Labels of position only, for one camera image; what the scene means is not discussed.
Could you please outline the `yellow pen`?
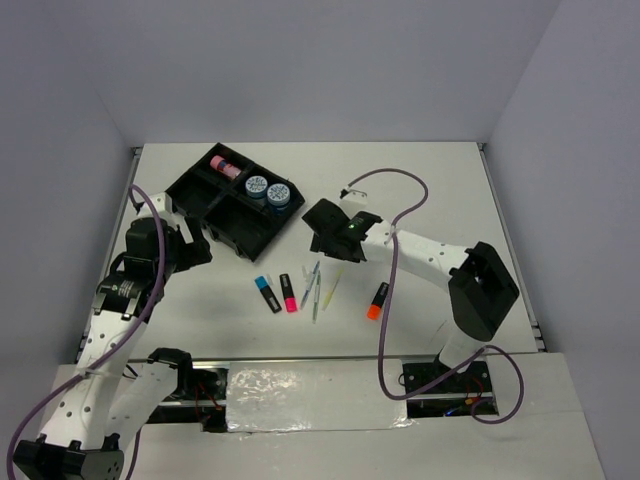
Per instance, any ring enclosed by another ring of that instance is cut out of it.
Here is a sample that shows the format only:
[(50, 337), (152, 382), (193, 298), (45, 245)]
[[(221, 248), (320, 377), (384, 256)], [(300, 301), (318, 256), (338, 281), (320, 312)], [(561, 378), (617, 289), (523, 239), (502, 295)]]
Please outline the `yellow pen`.
[(341, 279), (341, 277), (342, 277), (343, 273), (344, 273), (344, 268), (343, 268), (343, 267), (341, 267), (341, 268), (336, 272), (335, 278), (334, 278), (334, 279), (333, 279), (333, 281), (331, 282), (331, 284), (330, 284), (330, 288), (329, 288), (329, 290), (328, 290), (328, 292), (327, 292), (327, 294), (326, 294), (326, 296), (325, 296), (325, 299), (324, 299), (324, 301), (323, 301), (323, 304), (322, 304), (322, 310), (323, 310), (323, 311), (326, 311), (326, 310), (327, 310), (327, 308), (329, 307), (330, 302), (331, 302), (331, 300), (332, 300), (332, 298), (333, 298), (333, 296), (334, 296), (334, 294), (335, 294), (335, 291), (336, 291), (336, 289), (337, 289), (337, 287), (338, 287), (338, 285), (339, 285), (339, 282), (340, 282), (340, 279)]

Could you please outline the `green white pen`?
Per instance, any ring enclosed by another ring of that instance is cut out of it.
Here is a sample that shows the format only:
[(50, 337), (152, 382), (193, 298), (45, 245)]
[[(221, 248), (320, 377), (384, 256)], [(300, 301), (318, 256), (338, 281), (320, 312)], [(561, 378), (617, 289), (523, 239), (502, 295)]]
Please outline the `green white pen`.
[(312, 310), (313, 324), (316, 324), (317, 318), (318, 318), (320, 295), (321, 295), (321, 271), (318, 270), (315, 277), (315, 288), (314, 288), (314, 299), (313, 299), (313, 310)]

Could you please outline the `blue tape roll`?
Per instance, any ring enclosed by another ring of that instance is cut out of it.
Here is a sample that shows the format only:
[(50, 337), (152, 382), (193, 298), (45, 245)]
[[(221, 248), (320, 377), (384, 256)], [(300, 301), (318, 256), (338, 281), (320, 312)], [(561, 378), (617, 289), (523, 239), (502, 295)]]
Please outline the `blue tape roll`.
[(246, 179), (244, 187), (246, 195), (250, 199), (256, 201), (264, 201), (267, 197), (269, 184), (264, 176), (253, 175)]
[(284, 183), (274, 183), (267, 188), (267, 203), (276, 214), (283, 213), (291, 201), (291, 192)]

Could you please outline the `blue white pen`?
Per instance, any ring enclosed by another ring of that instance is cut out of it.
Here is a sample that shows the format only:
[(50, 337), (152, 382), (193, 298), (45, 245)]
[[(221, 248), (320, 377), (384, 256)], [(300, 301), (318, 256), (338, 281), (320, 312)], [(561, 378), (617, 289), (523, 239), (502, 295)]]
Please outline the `blue white pen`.
[(304, 306), (306, 305), (306, 303), (308, 301), (308, 298), (309, 298), (309, 295), (311, 293), (312, 287), (314, 285), (314, 282), (316, 280), (317, 274), (319, 272), (319, 268), (320, 268), (320, 262), (317, 261), (316, 264), (314, 265), (313, 269), (311, 270), (311, 273), (308, 276), (307, 284), (306, 284), (306, 287), (305, 287), (305, 290), (304, 290), (304, 294), (303, 294), (302, 300), (300, 302), (300, 308), (301, 309), (304, 308)]

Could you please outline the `pink cap glue bottle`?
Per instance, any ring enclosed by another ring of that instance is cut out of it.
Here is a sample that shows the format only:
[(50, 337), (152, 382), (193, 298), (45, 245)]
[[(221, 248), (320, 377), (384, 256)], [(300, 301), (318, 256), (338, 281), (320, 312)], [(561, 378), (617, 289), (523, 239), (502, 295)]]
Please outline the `pink cap glue bottle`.
[(240, 168), (236, 167), (220, 155), (215, 155), (210, 160), (209, 165), (212, 169), (224, 175), (230, 180), (235, 180), (242, 173), (242, 170)]

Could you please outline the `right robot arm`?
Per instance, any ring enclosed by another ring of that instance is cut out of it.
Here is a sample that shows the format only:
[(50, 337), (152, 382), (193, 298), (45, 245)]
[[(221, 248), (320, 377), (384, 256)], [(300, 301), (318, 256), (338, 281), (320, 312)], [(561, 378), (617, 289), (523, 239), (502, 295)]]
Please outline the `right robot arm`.
[(520, 291), (496, 249), (441, 243), (402, 230), (380, 216), (359, 211), (353, 217), (336, 204), (319, 200), (303, 215), (313, 232), (310, 250), (352, 263), (391, 266), (378, 346), (378, 375), (384, 372), (386, 331), (396, 276), (412, 274), (449, 295), (454, 332), (438, 354), (436, 383), (457, 391), (469, 377), (469, 358), (493, 340)]

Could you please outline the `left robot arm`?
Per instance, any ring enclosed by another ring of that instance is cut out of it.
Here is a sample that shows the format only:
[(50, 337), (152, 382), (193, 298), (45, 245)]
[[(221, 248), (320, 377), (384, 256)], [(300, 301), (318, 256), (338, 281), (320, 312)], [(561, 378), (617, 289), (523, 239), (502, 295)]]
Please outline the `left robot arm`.
[(96, 289), (90, 331), (74, 376), (37, 405), (56, 407), (34, 440), (13, 435), (7, 475), (29, 479), (119, 479), (130, 475), (125, 459), (139, 443), (142, 426), (167, 397), (182, 399), (196, 385), (189, 353), (161, 347), (124, 391), (118, 388), (131, 351), (144, 333), (174, 273), (211, 262), (202, 223), (186, 218), (186, 242), (177, 215), (139, 215)]

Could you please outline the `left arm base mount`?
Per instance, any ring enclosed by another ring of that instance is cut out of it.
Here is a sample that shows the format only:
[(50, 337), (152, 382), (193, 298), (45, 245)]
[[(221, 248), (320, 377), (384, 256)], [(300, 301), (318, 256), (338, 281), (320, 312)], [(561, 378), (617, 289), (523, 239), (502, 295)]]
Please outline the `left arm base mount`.
[(157, 348), (138, 366), (128, 364), (122, 377), (133, 382), (142, 376), (142, 367), (151, 363), (176, 367), (177, 388), (151, 413), (148, 424), (198, 424), (204, 432), (225, 433), (228, 369), (198, 369), (189, 353)]

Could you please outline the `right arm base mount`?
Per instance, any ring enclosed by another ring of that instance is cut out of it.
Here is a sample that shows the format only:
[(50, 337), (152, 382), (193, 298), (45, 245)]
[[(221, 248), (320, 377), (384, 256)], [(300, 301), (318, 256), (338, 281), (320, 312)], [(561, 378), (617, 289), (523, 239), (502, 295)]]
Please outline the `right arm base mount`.
[[(434, 361), (402, 364), (398, 384), (410, 393), (443, 374), (446, 368)], [(485, 399), (476, 408), (478, 415), (497, 416), (498, 409), (487, 363), (474, 361), (463, 373), (452, 377), (406, 401), (408, 416), (412, 419), (462, 417), (471, 414), (471, 407)]]

